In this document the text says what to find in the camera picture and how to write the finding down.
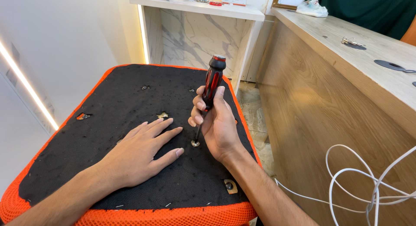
led light strip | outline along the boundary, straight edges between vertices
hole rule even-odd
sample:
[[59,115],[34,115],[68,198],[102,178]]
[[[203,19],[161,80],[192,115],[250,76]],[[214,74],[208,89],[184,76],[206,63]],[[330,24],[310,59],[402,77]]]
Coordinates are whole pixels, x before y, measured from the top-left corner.
[[149,55],[148,55],[147,40],[146,40],[146,28],[144,26],[143,7],[141,5],[137,5],[137,10],[138,10],[138,19],[140,20],[141,41],[143,43],[144,60],[146,61],[146,64],[149,64]]
[[22,81],[23,85],[26,87],[26,89],[29,91],[30,95],[32,96],[33,100],[36,102],[37,106],[39,106],[40,110],[43,112],[43,114],[46,116],[46,118],[49,120],[51,125],[55,130],[58,130],[58,125],[56,124],[55,120],[52,118],[52,116],[49,114],[46,107],[43,105],[42,101],[40,101],[39,97],[37,96],[36,92],[33,90],[32,86],[29,84],[28,80],[24,77],[23,73],[17,66],[17,64],[14,62],[13,58],[9,55],[6,48],[4,48],[3,44],[0,42],[0,53],[3,55],[3,57],[6,59],[7,63],[10,65],[10,67],[13,69],[13,72],[18,76],[18,78]]

white table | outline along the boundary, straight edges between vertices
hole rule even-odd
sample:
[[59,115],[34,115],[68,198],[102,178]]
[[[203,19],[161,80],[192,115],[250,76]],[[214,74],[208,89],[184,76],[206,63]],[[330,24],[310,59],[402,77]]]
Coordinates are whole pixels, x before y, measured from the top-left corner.
[[237,93],[248,71],[264,14],[251,6],[213,6],[193,0],[130,0],[138,5],[146,62],[208,68],[227,57],[224,75]]

gold frame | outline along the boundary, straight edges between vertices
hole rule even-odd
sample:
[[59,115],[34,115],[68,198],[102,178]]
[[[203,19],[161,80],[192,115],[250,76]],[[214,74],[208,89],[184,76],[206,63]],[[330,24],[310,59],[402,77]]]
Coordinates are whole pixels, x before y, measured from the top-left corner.
[[296,10],[296,6],[292,6],[292,5],[284,5],[284,4],[278,4],[279,0],[273,0],[273,4],[272,7],[278,7],[278,8],[285,8],[285,9],[290,9],[290,10]]

screwdriver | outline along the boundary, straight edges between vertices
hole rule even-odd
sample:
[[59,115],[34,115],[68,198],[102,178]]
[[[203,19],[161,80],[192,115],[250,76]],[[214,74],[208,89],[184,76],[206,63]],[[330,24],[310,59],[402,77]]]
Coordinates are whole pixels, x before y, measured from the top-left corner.
[[[205,89],[202,94],[202,100],[205,102],[205,110],[201,111],[202,119],[205,118],[206,114],[211,110],[214,104],[214,96],[218,86],[220,86],[223,78],[223,70],[226,68],[226,58],[222,55],[215,54],[212,56],[209,62],[210,68],[205,75]],[[193,146],[199,146],[199,134],[201,133],[202,124],[198,126],[195,139],[192,140]]]

wooden counter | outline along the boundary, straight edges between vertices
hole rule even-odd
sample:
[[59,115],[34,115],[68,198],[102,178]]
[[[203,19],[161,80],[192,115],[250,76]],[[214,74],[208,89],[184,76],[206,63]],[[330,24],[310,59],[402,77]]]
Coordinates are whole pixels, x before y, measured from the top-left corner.
[[[335,144],[355,150],[378,178],[416,145],[416,74],[384,68],[381,59],[416,70],[416,47],[329,16],[316,18],[285,9],[277,17],[257,75],[277,179],[289,189],[328,201],[331,177],[326,151]],[[341,44],[354,37],[357,50]],[[333,174],[343,168],[365,170],[346,149],[329,155]],[[416,154],[409,155],[383,180],[411,193],[416,190]],[[357,197],[369,200],[374,184],[358,173],[337,179]],[[380,196],[397,195],[385,187]],[[289,196],[320,225],[334,225],[327,204]],[[334,204],[365,211],[366,204],[334,187]],[[379,225],[416,225],[416,200],[380,206]],[[364,214],[335,208],[340,225],[366,225]]]

